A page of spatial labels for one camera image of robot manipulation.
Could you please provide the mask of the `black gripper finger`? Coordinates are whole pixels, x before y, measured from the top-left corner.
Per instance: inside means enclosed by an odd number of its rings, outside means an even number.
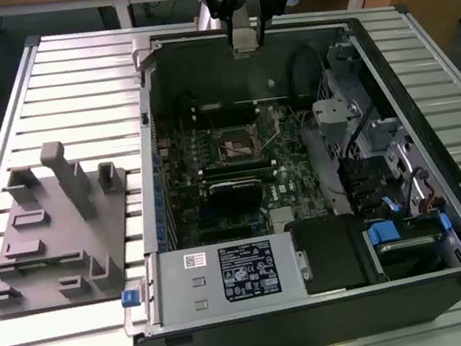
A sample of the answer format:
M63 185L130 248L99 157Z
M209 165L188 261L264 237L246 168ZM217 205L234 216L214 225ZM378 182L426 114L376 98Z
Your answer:
M263 46L264 44L264 37L265 37L265 26L266 26L266 17L265 16L265 3L263 0L257 0L258 1L258 14L257 14L257 20L256 20L256 35L257 35L257 40L258 40L258 45Z
M223 10L223 21L225 22L225 27L226 27L226 32L227 32L227 37L228 37L228 44L230 45L230 48L234 49L234 43L233 43L233 10L229 7L224 8Z

